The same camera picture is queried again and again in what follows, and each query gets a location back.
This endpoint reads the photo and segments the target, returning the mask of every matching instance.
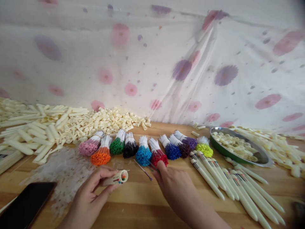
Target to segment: bowl rim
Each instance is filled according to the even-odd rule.
[[[210,136],[216,141],[216,139],[213,137],[213,135],[212,135],[212,130],[213,129],[215,129],[215,128],[222,128],[222,129],[227,129],[229,132],[233,132],[237,137],[238,136],[241,136],[242,138],[244,138],[244,139],[246,139],[251,145],[254,145],[254,146],[256,146],[257,148],[259,148],[260,150],[261,150],[261,152],[263,152],[266,156],[267,156],[267,158],[268,158],[268,162],[266,163],[266,164],[260,164],[260,163],[255,163],[255,162],[252,162],[252,161],[249,161],[249,160],[245,160],[244,158],[241,158],[241,157],[239,157],[238,155],[235,155],[235,156],[237,156],[238,158],[240,158],[241,160],[243,160],[243,161],[245,161],[245,162],[247,162],[247,163],[251,163],[251,164],[254,164],[254,165],[257,165],[257,166],[261,166],[261,167],[271,167],[273,164],[274,164],[274,162],[273,162],[273,160],[271,159],[271,157],[266,153],[266,151],[261,147],[261,146],[259,146],[259,145],[257,145],[257,144],[255,144],[253,141],[251,141],[251,140],[249,140],[248,138],[246,138],[245,136],[243,136],[243,135],[241,135],[240,133],[237,133],[237,132],[235,132],[235,131],[233,131],[233,130],[230,130],[229,128],[226,128],[226,127],[220,127],[220,126],[212,126],[212,127],[210,127],[210,130],[209,130],[209,132],[210,132]],[[229,152],[230,154],[232,154],[230,151],[228,151],[227,149],[225,149],[222,145],[220,145],[224,150],[226,150],[227,152]]]

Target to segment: phone screen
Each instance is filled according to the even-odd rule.
[[[0,216],[0,228],[29,228],[55,186],[53,182],[29,184]]]

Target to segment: green bowl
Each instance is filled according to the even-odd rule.
[[[213,132],[217,132],[217,133],[223,132],[223,134],[229,134],[232,137],[238,137],[240,139],[244,139],[245,142],[248,142],[251,144],[252,148],[257,150],[257,152],[253,154],[253,156],[257,157],[258,161],[257,162],[248,161],[246,159],[243,159],[243,158],[229,152],[214,139],[214,137],[212,135]],[[274,164],[273,160],[260,146],[256,145],[254,142],[250,141],[249,139],[245,138],[244,136],[240,135],[239,133],[234,132],[228,128],[210,127],[210,141],[211,141],[212,145],[214,146],[214,148],[216,150],[218,150],[218,152],[220,152],[222,155],[224,155],[226,157],[233,159],[237,163],[254,164],[254,165],[258,165],[258,166],[262,166],[262,167],[271,167]]]

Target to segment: floral plastic sheet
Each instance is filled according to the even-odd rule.
[[[206,11],[6,1],[0,96],[304,135],[304,30]]]

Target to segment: wooden table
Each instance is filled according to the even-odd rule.
[[[159,138],[160,135],[169,136],[178,129],[181,133],[192,136],[194,130],[191,126],[174,125],[166,123],[152,123],[152,127],[144,131],[141,127],[133,129],[133,135],[138,142],[139,137],[146,135],[148,138]],[[205,128],[196,131],[200,135],[209,137],[209,130]],[[290,143],[299,145],[300,150],[305,151],[305,145],[298,140],[292,140]],[[219,162],[220,166],[231,168],[222,155],[215,149],[214,158]],[[25,187],[19,186],[19,183],[30,176],[30,171],[37,168],[37,164],[32,163],[35,156],[26,156],[16,163],[5,173],[0,175],[0,208],[6,205],[10,200],[16,197]],[[96,229],[114,229],[114,228],[188,228],[171,210],[165,201],[160,188],[153,178],[152,181],[145,173],[136,165],[132,158],[124,159],[122,155],[112,157],[108,163],[118,169],[130,169],[128,182],[116,190],[103,207],[98,219],[92,228]],[[258,222],[253,221],[245,212],[244,208],[238,201],[229,199],[223,192],[226,200],[222,201],[214,194],[208,184],[191,165],[189,158],[169,161],[169,166],[186,170],[192,181],[194,182],[200,196],[204,201],[214,208],[218,214],[232,227],[252,229],[262,228]],[[265,178],[269,185],[259,183],[265,191],[283,206],[286,213],[280,213],[290,228],[294,221],[294,208],[292,203],[295,200],[303,198],[305,182],[301,178],[290,176],[290,171],[283,167],[276,168],[259,168],[247,166],[252,171]],[[146,169],[149,175],[152,175],[149,169]],[[33,229],[35,228],[55,228],[63,219],[52,220],[53,213],[51,205],[48,201],[42,212],[39,214]],[[273,229],[285,228],[282,225],[275,225],[267,219]]]

